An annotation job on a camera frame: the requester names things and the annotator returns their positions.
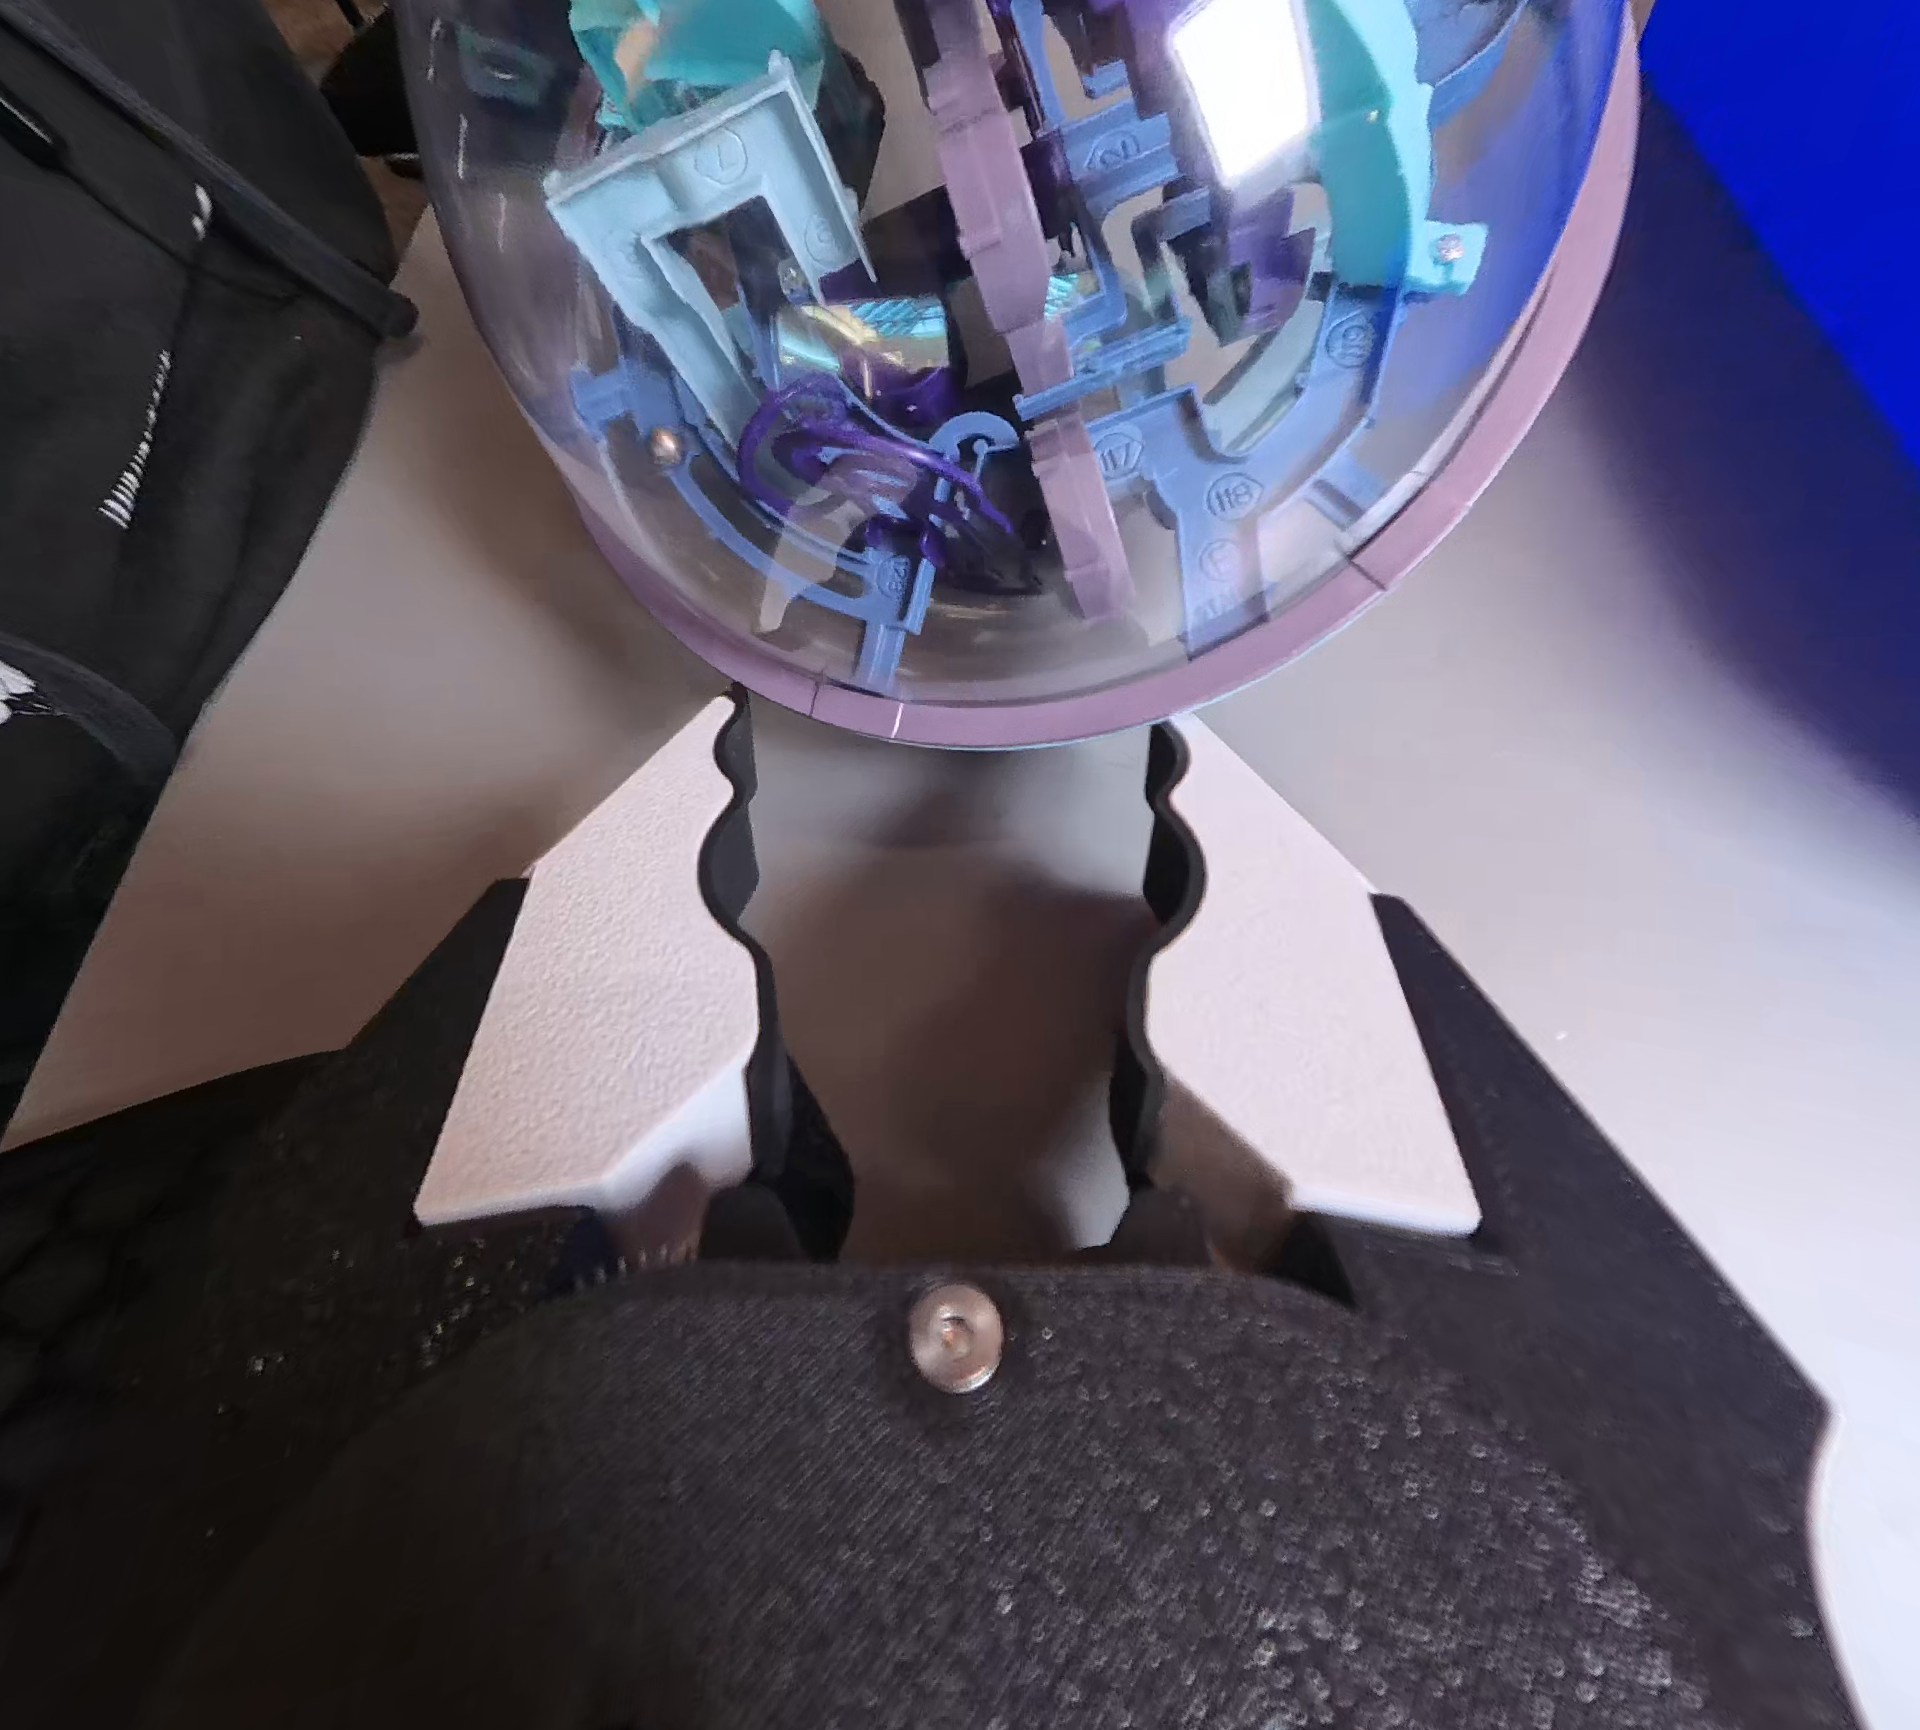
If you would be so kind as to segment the clear maze ball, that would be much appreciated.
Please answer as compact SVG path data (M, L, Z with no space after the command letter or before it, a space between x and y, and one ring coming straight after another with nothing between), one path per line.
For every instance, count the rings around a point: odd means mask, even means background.
M1359 619L1565 381L1629 0L396 0L444 253L736 687L1027 751Z

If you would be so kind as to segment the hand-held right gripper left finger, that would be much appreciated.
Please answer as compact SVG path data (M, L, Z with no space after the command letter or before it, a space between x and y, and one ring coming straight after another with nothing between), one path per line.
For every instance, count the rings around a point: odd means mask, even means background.
M759 871L746 702L684 721L529 871L420 1188L420 1227L584 1211L697 1237L757 1163L785 1060L743 923Z

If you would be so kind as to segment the blue plastic bin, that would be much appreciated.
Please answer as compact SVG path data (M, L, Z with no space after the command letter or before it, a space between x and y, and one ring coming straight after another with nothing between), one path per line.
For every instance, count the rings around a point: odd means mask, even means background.
M1918 0L1654 0L1645 70L1918 458Z

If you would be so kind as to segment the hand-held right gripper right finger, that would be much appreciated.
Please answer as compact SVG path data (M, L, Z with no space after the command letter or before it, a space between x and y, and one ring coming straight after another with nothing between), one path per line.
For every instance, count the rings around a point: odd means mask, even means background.
M1153 927L1113 1137L1132 1190L1214 1241L1300 1219L1469 1241L1482 1209L1381 927L1381 895L1201 721L1148 737Z

